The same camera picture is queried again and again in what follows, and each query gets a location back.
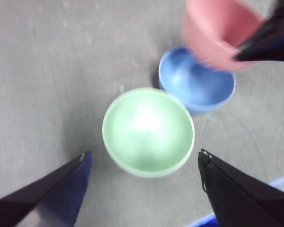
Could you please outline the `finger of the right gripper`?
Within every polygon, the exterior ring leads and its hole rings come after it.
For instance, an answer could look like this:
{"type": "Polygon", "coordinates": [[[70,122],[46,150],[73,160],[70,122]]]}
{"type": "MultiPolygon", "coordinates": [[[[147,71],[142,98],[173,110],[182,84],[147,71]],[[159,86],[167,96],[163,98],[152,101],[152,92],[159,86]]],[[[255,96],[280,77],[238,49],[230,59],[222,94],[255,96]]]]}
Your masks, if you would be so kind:
{"type": "Polygon", "coordinates": [[[237,61],[284,61],[284,42],[263,47],[251,46],[234,58],[237,61]]]}
{"type": "Polygon", "coordinates": [[[245,39],[240,49],[262,48],[276,44],[284,38],[284,0],[278,0],[269,19],[245,39]]]}

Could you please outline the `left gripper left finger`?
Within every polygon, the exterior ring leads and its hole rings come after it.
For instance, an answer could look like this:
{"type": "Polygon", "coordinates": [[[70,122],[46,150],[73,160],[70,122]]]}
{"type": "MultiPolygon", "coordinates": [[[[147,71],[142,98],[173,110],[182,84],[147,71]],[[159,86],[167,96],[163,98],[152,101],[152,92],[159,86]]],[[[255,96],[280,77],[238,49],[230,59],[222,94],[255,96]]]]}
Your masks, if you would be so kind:
{"type": "Polygon", "coordinates": [[[43,178],[0,199],[0,227],[72,227],[92,167],[87,151],[43,178]]]}

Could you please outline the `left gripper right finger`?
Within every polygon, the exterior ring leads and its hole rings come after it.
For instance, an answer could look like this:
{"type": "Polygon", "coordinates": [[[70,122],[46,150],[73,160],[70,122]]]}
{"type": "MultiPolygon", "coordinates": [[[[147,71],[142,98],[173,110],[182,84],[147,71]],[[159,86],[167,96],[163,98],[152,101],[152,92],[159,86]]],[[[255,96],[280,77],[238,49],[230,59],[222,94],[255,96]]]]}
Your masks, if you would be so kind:
{"type": "Polygon", "coordinates": [[[284,192],[205,149],[198,153],[202,188],[221,227],[284,227],[284,192]]]}

